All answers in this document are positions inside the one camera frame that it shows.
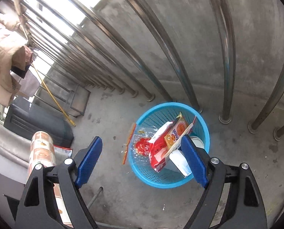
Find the yellow broom stick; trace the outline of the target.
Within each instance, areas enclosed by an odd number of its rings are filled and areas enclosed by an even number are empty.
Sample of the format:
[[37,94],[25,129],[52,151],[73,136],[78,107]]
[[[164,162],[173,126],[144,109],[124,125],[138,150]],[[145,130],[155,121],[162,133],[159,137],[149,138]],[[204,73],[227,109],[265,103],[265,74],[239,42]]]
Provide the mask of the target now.
[[56,100],[55,96],[51,93],[51,91],[50,91],[49,88],[47,87],[46,83],[44,82],[44,80],[43,80],[42,77],[40,76],[39,71],[36,69],[36,67],[35,67],[33,64],[32,64],[31,66],[35,69],[35,71],[36,71],[38,77],[39,77],[40,80],[41,80],[42,85],[44,86],[45,90],[48,92],[48,94],[50,95],[50,97],[52,98],[52,100],[55,102],[55,104],[58,106],[58,108],[60,109],[60,111],[63,113],[63,115],[66,117],[66,119],[72,124],[72,126],[73,126],[73,127],[76,127],[76,124],[74,123],[74,121],[71,120],[71,118],[70,118],[70,117],[68,116],[68,114],[64,111],[64,109],[60,106],[60,104],[59,104],[58,101]]

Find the grey curtain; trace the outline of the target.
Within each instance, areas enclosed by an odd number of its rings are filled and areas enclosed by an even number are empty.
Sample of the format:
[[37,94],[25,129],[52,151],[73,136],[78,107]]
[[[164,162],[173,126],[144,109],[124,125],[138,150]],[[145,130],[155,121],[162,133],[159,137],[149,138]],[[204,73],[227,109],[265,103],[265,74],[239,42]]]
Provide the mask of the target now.
[[11,162],[28,168],[31,141],[0,125],[0,155]]

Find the beige puffer jacket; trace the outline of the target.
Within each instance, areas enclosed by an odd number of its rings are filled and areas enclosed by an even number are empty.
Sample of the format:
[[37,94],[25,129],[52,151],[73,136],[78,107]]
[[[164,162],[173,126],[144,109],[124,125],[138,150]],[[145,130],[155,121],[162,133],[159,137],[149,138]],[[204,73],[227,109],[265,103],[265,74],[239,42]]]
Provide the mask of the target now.
[[0,104],[4,107],[12,103],[21,87],[10,72],[24,76],[32,63],[32,51],[16,33],[20,25],[15,17],[0,14]]

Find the dark folded panel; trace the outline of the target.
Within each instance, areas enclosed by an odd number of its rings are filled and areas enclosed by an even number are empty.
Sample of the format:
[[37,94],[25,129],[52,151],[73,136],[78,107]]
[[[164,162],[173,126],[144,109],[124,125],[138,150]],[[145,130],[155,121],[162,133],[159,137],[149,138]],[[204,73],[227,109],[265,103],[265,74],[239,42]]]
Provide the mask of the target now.
[[70,148],[74,140],[67,121],[22,97],[9,106],[4,127],[29,140],[37,131],[44,131],[51,136],[54,145],[64,148]]

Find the white cup in basket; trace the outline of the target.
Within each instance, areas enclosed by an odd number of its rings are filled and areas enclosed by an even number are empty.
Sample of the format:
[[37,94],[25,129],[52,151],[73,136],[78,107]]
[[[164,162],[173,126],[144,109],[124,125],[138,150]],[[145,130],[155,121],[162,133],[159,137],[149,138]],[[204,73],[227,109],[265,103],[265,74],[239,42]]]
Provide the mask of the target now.
[[204,149],[204,143],[199,137],[191,136],[190,139],[196,147]]

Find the steel balcony railing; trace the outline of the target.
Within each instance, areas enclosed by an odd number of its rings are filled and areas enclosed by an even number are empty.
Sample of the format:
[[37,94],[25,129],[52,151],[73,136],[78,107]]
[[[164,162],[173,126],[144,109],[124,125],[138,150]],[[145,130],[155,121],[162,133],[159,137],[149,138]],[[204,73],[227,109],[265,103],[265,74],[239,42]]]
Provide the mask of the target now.
[[29,44],[78,79],[149,100],[184,99],[222,124],[284,136],[281,0],[10,0]]

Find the orange cookie packet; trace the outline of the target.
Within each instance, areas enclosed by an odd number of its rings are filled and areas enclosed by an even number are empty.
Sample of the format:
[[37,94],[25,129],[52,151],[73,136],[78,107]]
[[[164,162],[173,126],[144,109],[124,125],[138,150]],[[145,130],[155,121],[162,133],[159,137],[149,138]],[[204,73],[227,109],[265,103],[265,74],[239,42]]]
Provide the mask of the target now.
[[180,138],[180,136],[184,133],[187,127],[188,123],[180,112],[173,121],[170,129],[168,129],[166,136],[164,137],[168,148],[171,148],[173,146],[173,144]]

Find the patterned vinyl tablecloth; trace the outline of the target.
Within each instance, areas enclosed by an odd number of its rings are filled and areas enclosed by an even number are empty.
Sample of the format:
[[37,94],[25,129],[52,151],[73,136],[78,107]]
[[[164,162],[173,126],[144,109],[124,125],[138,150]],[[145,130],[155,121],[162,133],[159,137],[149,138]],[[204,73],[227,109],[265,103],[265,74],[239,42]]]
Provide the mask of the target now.
[[[28,161],[28,175],[32,173],[33,169],[43,166],[45,169],[45,174],[52,170],[52,167],[57,165],[55,150],[53,146],[53,139],[51,136],[44,131],[37,131],[34,133],[31,139],[30,145],[30,156]],[[60,190],[60,185],[52,183],[53,193],[55,195],[55,201],[57,204],[57,209],[64,225],[73,228],[71,219],[68,215],[62,193]]]

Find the metal dustpan frame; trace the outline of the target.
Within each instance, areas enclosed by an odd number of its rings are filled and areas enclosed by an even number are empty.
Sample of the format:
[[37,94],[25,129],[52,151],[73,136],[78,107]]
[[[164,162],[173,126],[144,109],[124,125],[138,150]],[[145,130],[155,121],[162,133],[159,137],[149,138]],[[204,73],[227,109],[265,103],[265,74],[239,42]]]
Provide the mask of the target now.
[[[72,117],[84,116],[91,94],[89,90],[80,85],[66,88],[53,83],[49,83],[48,88],[53,98],[58,102],[67,115]],[[34,98],[39,105],[53,111],[62,112],[43,85],[40,85],[40,88],[35,93]]]

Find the clear orange-strip zip bag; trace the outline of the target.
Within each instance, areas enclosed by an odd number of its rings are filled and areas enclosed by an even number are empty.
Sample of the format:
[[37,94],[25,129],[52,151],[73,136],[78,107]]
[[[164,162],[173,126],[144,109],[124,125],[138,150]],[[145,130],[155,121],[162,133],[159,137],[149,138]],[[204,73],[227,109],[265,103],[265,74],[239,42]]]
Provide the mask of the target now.
[[133,123],[130,130],[129,136],[124,146],[124,155],[122,164],[125,165],[126,161],[129,160],[130,156],[133,157],[134,161],[139,164],[145,164],[149,162],[149,144],[148,141],[157,132],[155,126],[141,126],[137,123]]

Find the red white snack bag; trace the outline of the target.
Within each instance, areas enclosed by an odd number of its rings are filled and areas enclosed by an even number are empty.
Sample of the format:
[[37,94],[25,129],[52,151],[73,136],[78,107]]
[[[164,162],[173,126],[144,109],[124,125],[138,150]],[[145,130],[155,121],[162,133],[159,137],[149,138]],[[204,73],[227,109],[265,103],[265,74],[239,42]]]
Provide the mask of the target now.
[[156,131],[156,133],[148,141],[150,146],[150,165],[156,172],[160,172],[162,168],[165,167],[166,160],[164,156],[168,152],[168,146],[165,140],[165,136],[169,133],[172,125],[172,122],[166,122]]

